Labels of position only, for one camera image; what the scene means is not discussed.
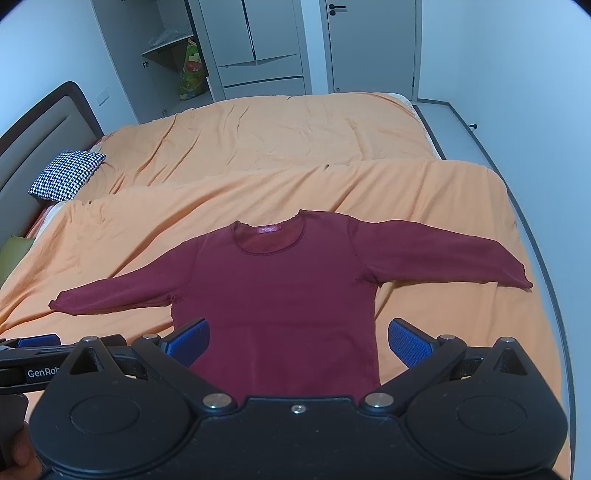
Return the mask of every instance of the blue gripper pad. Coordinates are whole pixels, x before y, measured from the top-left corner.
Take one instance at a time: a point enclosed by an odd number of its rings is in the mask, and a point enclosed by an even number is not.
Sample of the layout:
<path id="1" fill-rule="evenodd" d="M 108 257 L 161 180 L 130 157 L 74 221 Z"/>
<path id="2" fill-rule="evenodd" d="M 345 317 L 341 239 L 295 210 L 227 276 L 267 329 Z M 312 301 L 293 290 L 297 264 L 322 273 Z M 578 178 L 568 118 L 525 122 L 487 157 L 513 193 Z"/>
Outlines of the blue gripper pad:
<path id="1" fill-rule="evenodd" d="M 438 346 L 435 338 L 402 319 L 390 322 L 388 343 L 390 350 L 409 368 L 431 355 Z"/>
<path id="2" fill-rule="evenodd" d="M 167 335 L 160 347 L 185 367 L 190 367 L 209 346 L 209 324 L 205 320 L 191 322 Z"/>
<path id="3" fill-rule="evenodd" d="M 39 335 L 36 337 L 20 338 L 17 347 L 35 348 L 38 346 L 57 346 L 61 345 L 60 338 L 55 334 Z"/>

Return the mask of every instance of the pink clothing tag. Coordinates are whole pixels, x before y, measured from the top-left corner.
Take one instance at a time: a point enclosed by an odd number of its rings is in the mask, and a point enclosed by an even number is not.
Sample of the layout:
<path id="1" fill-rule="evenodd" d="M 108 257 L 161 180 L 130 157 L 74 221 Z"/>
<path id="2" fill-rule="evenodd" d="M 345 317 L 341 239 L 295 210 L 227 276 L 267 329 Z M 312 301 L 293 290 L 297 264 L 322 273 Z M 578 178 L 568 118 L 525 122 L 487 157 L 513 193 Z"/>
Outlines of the pink clothing tag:
<path id="1" fill-rule="evenodd" d="M 256 229 L 257 233 L 271 233 L 281 229 L 281 225 L 265 225 Z"/>

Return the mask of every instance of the headboard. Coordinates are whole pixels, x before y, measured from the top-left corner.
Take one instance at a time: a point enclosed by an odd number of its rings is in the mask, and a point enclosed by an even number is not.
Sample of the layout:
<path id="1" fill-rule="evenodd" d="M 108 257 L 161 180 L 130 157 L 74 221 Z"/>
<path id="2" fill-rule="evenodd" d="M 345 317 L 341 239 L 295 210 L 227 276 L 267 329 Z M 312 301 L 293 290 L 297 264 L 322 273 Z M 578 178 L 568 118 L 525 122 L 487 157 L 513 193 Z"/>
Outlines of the headboard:
<path id="1" fill-rule="evenodd" d="M 44 202 L 27 193 L 64 150 L 86 150 L 103 136 L 95 114 L 74 82 L 66 82 L 31 108 L 0 138 L 0 246 L 23 236 Z"/>

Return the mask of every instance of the door handle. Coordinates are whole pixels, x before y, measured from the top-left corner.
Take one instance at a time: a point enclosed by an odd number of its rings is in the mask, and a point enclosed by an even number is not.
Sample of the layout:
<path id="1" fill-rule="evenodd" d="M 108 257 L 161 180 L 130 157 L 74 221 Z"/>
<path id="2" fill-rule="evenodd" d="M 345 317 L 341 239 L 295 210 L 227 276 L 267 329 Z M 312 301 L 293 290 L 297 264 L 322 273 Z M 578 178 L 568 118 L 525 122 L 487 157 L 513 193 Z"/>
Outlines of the door handle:
<path id="1" fill-rule="evenodd" d="M 336 11 L 335 8 L 347 8 L 345 5 L 335 5 L 335 4 L 330 4 L 329 5 L 329 10 L 330 10 L 330 14 L 331 15 L 336 15 Z"/>

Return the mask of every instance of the human hand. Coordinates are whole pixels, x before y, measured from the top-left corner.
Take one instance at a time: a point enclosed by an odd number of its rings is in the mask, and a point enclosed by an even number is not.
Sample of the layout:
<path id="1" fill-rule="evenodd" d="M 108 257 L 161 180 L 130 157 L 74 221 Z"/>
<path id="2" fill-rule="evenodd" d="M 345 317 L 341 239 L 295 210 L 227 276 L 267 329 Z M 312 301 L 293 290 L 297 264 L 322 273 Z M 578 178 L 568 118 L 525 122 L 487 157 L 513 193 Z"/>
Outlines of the human hand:
<path id="1" fill-rule="evenodd" d="M 0 480 L 37 480 L 41 475 L 41 464 L 35 456 L 26 423 L 12 443 L 12 459 L 16 465 L 0 472 Z"/>

